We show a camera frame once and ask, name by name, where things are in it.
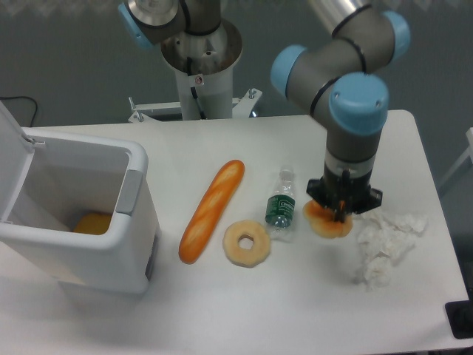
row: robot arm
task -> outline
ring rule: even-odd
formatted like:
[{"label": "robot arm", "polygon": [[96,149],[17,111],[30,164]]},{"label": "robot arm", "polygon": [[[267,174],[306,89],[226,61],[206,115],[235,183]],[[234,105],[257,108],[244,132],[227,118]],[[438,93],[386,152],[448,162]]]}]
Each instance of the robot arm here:
[{"label": "robot arm", "polygon": [[140,47],[160,44],[176,77],[183,120],[232,116],[232,68],[242,38],[221,17],[220,0],[127,0],[119,11]]},{"label": "robot arm", "polygon": [[220,26],[220,0],[128,0],[119,6],[138,44],[150,48],[186,31],[205,36]]},{"label": "robot arm", "polygon": [[274,61],[273,85],[327,129],[324,175],[307,193],[336,220],[381,205],[370,176],[389,93],[368,75],[407,51],[409,27],[397,13],[377,13],[365,0],[310,0],[333,40],[317,52],[290,46]]}]

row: crumpled paper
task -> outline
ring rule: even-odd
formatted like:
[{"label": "crumpled paper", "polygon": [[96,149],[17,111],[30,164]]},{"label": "crumpled paper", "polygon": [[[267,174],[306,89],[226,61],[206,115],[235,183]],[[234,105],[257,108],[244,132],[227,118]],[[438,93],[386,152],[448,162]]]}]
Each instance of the crumpled paper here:
[{"label": "crumpled paper", "polygon": [[389,285],[392,267],[415,247],[415,242],[427,226],[427,216],[421,214],[390,214],[373,209],[360,214],[368,225],[357,237],[363,255],[361,270],[368,290]]}]

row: donut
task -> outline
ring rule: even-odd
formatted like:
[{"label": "donut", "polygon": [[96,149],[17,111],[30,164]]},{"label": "donut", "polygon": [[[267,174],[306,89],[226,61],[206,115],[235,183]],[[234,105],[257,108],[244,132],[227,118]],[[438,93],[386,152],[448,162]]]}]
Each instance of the donut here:
[{"label": "donut", "polygon": [[[242,238],[249,237],[253,241],[250,249],[239,246]],[[254,220],[241,220],[233,223],[225,231],[223,250],[227,258],[235,265],[246,268],[266,260],[270,254],[271,239],[260,223]]]},{"label": "donut", "polygon": [[302,211],[312,230],[323,238],[345,237],[352,230],[351,216],[346,216],[343,223],[334,221],[335,213],[331,209],[323,208],[314,200],[307,202]]}]

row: gray wall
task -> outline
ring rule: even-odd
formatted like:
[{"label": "gray wall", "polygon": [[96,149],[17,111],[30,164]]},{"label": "gray wall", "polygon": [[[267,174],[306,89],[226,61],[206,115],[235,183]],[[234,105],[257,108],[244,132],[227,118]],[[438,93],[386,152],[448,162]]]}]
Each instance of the gray wall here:
[{"label": "gray wall", "polygon": [[[160,51],[136,48],[118,18],[119,3],[1,0],[0,96],[34,97],[39,126],[126,122],[128,96],[136,104],[177,101]],[[256,87],[264,92],[260,115],[303,113],[276,93],[269,72],[287,45],[315,49],[330,40],[306,2],[227,0],[222,6],[244,42],[234,96]],[[388,83],[391,108],[414,114],[438,181],[467,147],[465,132],[473,126],[473,1],[375,1],[375,6],[397,9],[411,25],[408,54],[378,74]],[[7,106],[20,124],[29,124],[33,105]],[[455,245],[473,260],[472,172],[442,204]]]}]

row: bottle cap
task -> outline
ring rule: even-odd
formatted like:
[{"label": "bottle cap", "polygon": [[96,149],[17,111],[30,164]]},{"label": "bottle cap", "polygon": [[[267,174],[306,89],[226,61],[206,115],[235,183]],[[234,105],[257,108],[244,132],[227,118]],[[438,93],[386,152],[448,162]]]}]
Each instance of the bottle cap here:
[{"label": "bottle cap", "polygon": [[284,181],[292,181],[294,179],[294,171],[291,165],[283,165],[281,166],[281,170],[279,171],[279,177],[281,180]]}]

